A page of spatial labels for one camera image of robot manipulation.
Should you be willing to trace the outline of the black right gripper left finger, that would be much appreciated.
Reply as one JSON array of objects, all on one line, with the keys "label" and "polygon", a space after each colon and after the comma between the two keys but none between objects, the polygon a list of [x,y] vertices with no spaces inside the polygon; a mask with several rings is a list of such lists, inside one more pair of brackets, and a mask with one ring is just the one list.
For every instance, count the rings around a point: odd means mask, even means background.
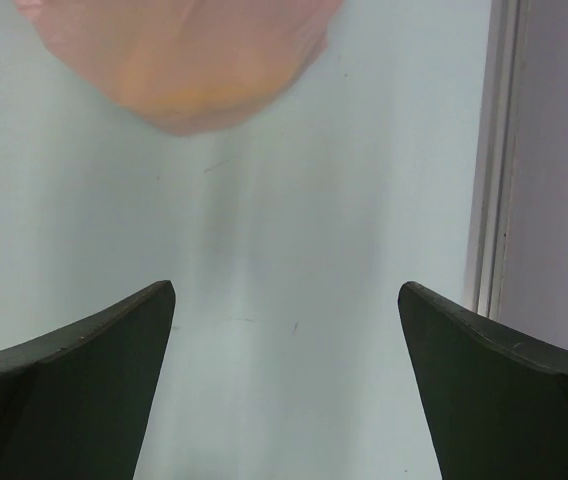
[{"label": "black right gripper left finger", "polygon": [[175,309],[158,281],[0,351],[0,479],[131,479]]}]

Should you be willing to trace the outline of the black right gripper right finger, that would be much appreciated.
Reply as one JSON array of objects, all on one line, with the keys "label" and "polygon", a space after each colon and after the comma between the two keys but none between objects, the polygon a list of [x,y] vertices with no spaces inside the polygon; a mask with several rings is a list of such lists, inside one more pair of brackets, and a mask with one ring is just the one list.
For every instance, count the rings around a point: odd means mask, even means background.
[{"label": "black right gripper right finger", "polygon": [[417,282],[404,338],[445,479],[568,479],[568,350]]}]

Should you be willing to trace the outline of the pink plastic bag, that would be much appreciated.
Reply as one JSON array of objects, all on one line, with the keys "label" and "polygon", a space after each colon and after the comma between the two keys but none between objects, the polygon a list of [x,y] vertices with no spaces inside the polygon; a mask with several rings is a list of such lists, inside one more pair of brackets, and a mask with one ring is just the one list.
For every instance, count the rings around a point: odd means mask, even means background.
[{"label": "pink plastic bag", "polygon": [[339,1],[18,1],[43,45],[118,106],[173,135],[237,125],[327,45]]}]

